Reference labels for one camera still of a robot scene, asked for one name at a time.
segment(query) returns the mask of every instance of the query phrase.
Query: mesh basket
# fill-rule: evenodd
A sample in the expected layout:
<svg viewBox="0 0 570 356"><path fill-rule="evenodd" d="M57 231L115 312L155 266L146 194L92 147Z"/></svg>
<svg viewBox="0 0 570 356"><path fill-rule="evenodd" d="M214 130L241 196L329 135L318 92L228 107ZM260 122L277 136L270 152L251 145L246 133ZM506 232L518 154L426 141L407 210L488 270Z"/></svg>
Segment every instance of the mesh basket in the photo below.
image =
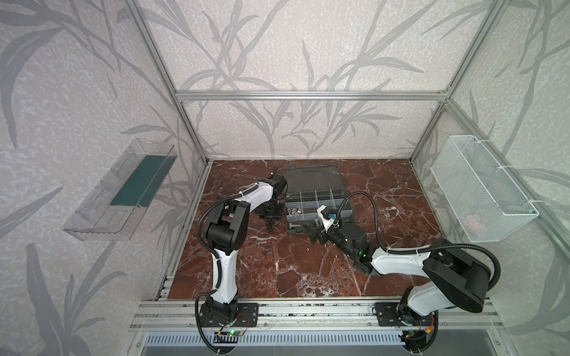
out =
<svg viewBox="0 0 570 356"><path fill-rule="evenodd" d="M471 242L502 240L538 216L475 136L450 136L431 171Z"/></svg>

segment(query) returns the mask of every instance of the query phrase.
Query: red marble tabletop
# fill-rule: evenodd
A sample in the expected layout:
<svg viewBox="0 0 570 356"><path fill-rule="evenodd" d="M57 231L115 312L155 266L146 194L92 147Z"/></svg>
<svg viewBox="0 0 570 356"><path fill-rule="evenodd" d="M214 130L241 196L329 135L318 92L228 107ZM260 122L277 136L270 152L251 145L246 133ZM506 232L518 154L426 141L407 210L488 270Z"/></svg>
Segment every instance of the red marble tabletop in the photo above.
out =
<svg viewBox="0 0 570 356"><path fill-rule="evenodd" d="M253 178L267 177L277 164L303 166L337 163L348 191L369 192L378 206L381 237L392 247L416 247L441 237L412 166L406 159L311 159L215 161L206 182L194 226L186 242L170 299L191 299L211 290L212 262L196 238L196 221L219 194L233 194ZM351 198L355 218L378 246L370 201ZM237 262L241 298L399 296L410 285L428 280L406 275L366 276L330 242L312 244L305 235L287 234L285 219L267 232L265 221L250 215L247 239Z"/></svg>

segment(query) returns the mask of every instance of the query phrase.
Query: leaf pattern wallpaper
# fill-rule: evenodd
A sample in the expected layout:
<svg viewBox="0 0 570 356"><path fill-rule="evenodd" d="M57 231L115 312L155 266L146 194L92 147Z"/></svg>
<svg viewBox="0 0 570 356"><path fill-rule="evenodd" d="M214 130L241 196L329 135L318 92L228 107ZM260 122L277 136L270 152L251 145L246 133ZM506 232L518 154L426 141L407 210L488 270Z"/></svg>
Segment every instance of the leaf pattern wallpaper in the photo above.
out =
<svg viewBox="0 0 570 356"><path fill-rule="evenodd" d="M491 1L140 3L179 91L380 91L444 89ZM435 104L200 101L185 108L212 157L406 158Z"/></svg>
<svg viewBox="0 0 570 356"><path fill-rule="evenodd" d="M570 1L511 1L454 100L570 226L567 152ZM449 135L466 134L445 114L415 163L446 236L466 241L430 167ZM570 264L537 223L483 244L502 265L491 299L520 355L570 347Z"/></svg>
<svg viewBox="0 0 570 356"><path fill-rule="evenodd" d="M204 165L124 3L1 0L0 23L0 354L117 354ZM63 232L134 138L178 159L132 239Z"/></svg>

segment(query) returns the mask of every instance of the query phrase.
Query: wallpaper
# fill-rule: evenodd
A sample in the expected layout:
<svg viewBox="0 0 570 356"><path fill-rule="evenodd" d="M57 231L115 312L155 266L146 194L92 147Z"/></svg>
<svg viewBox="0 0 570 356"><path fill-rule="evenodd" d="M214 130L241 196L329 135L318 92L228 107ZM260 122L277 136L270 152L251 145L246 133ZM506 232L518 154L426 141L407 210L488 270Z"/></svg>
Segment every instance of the wallpaper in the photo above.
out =
<svg viewBox="0 0 570 356"><path fill-rule="evenodd" d="M141 0L178 91L442 90L491 0ZM211 157L408 157L434 103L186 103Z"/></svg>
<svg viewBox="0 0 570 356"><path fill-rule="evenodd" d="M454 100L569 226L569 1L511 2ZM415 162L446 236L466 237L429 167L451 134L444 115ZM570 347L570 265L536 222L483 244L502 277L490 292L521 356L560 356Z"/></svg>
<svg viewBox="0 0 570 356"><path fill-rule="evenodd" d="M408 158L436 105L435 101L200 101L185 109L212 157Z"/></svg>
<svg viewBox="0 0 570 356"><path fill-rule="evenodd" d="M203 165L121 1L0 2L0 354L113 355ZM62 231L134 138L178 158L128 242Z"/></svg>

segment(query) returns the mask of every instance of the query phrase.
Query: black mounting plate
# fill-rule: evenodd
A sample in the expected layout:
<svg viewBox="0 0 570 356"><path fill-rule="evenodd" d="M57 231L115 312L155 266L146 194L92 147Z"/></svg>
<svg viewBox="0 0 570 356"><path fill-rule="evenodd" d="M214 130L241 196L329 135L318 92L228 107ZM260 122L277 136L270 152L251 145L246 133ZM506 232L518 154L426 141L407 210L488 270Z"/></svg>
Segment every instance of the black mounting plate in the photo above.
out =
<svg viewBox="0 0 570 356"><path fill-rule="evenodd" d="M239 314L244 314L247 315L247 318L244 318L243 316L240 316L237 318L237 321L234 323L234 326L236 327L248 327L248 328L253 328L255 326L257 326L257 318L258 318L258 314L259 314L259 304L258 303L238 303L238 313ZM208 328L208 327L212 327L212 328L217 328L219 327L218 323L216 323L214 320L212 320L211 318L211 314L209 313L203 313L202 316L200 317L200 325L202 325L203 328Z"/></svg>
<svg viewBox="0 0 570 356"><path fill-rule="evenodd" d="M420 322L421 325L429 326L431 324L428 322L426 317L423 317L422 320L414 320L413 325L409 325L404 323L400 317L398 316L398 302L379 302L374 303L374 314L378 319L378 326L419 326Z"/></svg>

